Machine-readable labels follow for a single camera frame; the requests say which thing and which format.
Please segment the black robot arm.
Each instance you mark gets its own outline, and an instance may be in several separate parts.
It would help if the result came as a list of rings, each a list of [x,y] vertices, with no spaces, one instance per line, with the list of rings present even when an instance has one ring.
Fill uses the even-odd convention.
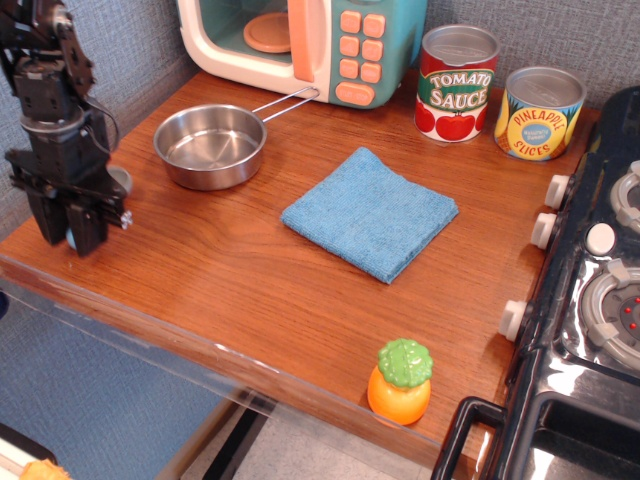
[[[93,63],[61,1],[1,4],[1,66],[21,107],[30,149],[11,149],[13,185],[23,190],[44,239],[68,241],[86,257],[128,228],[127,189],[108,171],[120,136],[114,116],[90,94]]]

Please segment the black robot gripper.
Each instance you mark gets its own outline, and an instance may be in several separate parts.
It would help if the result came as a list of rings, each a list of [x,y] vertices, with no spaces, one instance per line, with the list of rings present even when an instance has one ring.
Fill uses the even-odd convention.
[[[56,245],[71,231],[80,257],[92,254],[108,239],[109,226],[99,204],[73,203],[77,188],[108,167],[117,147],[110,143],[101,107],[74,107],[67,118],[42,121],[26,115],[20,126],[30,148],[10,149],[11,182],[23,190],[43,238]]]

